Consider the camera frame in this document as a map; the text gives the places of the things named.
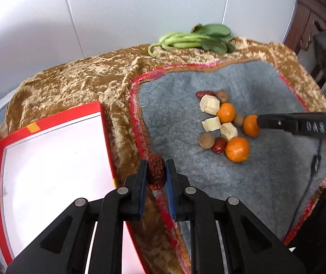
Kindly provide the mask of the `small orange mandarin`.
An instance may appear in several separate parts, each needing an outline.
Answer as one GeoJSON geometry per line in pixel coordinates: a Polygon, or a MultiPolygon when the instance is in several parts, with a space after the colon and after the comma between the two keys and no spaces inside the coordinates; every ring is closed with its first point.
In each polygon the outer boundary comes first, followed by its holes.
{"type": "Polygon", "coordinates": [[[242,128],[248,137],[257,137],[260,134],[261,129],[257,124],[257,118],[256,115],[249,115],[244,119],[242,128]]]}

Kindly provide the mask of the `brown longan fruit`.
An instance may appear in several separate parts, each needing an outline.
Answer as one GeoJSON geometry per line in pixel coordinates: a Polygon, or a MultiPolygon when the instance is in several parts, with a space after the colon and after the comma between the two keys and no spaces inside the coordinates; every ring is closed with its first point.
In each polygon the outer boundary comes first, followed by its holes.
{"type": "Polygon", "coordinates": [[[215,144],[215,137],[212,134],[205,132],[200,135],[198,142],[201,148],[210,149],[215,144]]]}
{"type": "Polygon", "coordinates": [[[244,120],[245,118],[241,114],[237,113],[232,123],[236,127],[241,127],[243,125],[244,120]]]}
{"type": "Polygon", "coordinates": [[[216,97],[219,99],[221,103],[228,103],[230,101],[230,97],[228,93],[224,90],[216,91],[216,97]]]}

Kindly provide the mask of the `large orange mandarin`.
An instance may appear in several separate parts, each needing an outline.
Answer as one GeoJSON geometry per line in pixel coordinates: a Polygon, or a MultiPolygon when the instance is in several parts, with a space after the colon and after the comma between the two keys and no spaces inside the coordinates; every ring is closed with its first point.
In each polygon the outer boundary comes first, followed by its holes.
{"type": "Polygon", "coordinates": [[[234,137],[227,142],[225,154],[232,162],[244,162],[250,156],[250,144],[244,137],[234,137]]]}

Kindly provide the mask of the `pale sugarcane chunk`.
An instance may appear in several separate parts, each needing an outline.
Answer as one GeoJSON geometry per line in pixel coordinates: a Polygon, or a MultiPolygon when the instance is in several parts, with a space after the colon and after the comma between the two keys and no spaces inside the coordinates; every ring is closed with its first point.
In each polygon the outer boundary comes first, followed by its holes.
{"type": "Polygon", "coordinates": [[[218,116],[206,119],[202,121],[201,124],[206,132],[216,131],[221,127],[220,119],[218,116]]]}
{"type": "Polygon", "coordinates": [[[215,116],[220,109],[220,100],[212,95],[204,95],[199,102],[199,107],[203,113],[215,116]]]}
{"type": "Polygon", "coordinates": [[[227,141],[230,141],[238,136],[238,130],[231,122],[223,123],[220,127],[220,135],[227,141]]]}

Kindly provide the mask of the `dark red jujube date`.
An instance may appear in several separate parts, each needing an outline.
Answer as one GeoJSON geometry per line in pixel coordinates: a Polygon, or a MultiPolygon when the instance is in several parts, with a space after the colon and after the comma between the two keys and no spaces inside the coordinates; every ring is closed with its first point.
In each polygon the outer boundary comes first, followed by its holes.
{"type": "Polygon", "coordinates": [[[147,184],[152,190],[163,189],[166,182],[165,161],[162,155],[152,154],[148,159],[149,175],[147,184]]]}

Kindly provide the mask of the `dark wooden furniture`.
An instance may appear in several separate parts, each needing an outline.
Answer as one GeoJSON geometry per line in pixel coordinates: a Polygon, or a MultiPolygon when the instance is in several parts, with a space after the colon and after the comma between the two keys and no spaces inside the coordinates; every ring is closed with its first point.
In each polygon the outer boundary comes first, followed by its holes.
{"type": "Polygon", "coordinates": [[[326,3],[324,0],[297,0],[295,15],[284,45],[298,54],[307,51],[311,36],[326,31],[326,3]]]}

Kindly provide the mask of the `grey felt mat red trim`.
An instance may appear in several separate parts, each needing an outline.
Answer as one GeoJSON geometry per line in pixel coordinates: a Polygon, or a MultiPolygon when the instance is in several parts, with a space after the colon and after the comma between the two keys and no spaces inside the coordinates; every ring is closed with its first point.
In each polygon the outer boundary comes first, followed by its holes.
{"type": "Polygon", "coordinates": [[[305,106],[268,63],[175,67],[136,79],[131,110],[139,154],[153,172],[173,159],[198,192],[226,203],[219,239],[204,229],[204,254],[232,273],[320,273],[318,202],[326,187],[326,150],[314,139],[261,131],[260,111],[305,106]]]}

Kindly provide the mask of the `red white shallow box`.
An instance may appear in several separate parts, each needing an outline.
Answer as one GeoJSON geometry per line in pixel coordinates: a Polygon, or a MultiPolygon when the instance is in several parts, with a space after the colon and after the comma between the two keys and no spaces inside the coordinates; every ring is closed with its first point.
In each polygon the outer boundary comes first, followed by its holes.
{"type": "MultiPolygon", "coordinates": [[[[0,249],[9,265],[69,205],[115,185],[107,122],[98,102],[34,122],[0,141],[0,249]]],[[[136,250],[125,222],[123,257],[136,250]]]]}

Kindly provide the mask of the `green leafy vegetable bunch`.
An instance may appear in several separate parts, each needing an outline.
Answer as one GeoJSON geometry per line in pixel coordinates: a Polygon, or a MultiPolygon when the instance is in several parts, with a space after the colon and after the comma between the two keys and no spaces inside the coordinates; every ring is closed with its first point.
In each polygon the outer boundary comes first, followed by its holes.
{"type": "Polygon", "coordinates": [[[175,49],[196,48],[204,51],[211,51],[218,55],[233,53],[236,48],[231,29],[224,24],[198,24],[190,33],[172,32],[159,38],[159,40],[147,48],[150,57],[156,58],[157,48],[165,51],[175,49]]]}

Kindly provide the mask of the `golden brown velvet cloth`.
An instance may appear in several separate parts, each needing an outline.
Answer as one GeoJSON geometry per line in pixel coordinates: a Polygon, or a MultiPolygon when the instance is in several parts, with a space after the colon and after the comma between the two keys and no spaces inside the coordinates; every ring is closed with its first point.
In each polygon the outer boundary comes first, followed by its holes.
{"type": "Polygon", "coordinates": [[[6,108],[0,140],[20,128],[55,113],[99,101],[111,127],[109,137],[117,182],[138,167],[138,147],[130,121],[130,86],[139,76],[161,67],[213,62],[245,63],[254,59],[271,64],[310,111],[326,111],[326,100],[295,53],[281,43],[236,38],[235,52],[217,55],[197,49],[160,51],[156,58],[146,45],[116,50],[41,71],[23,81],[6,108]]]}

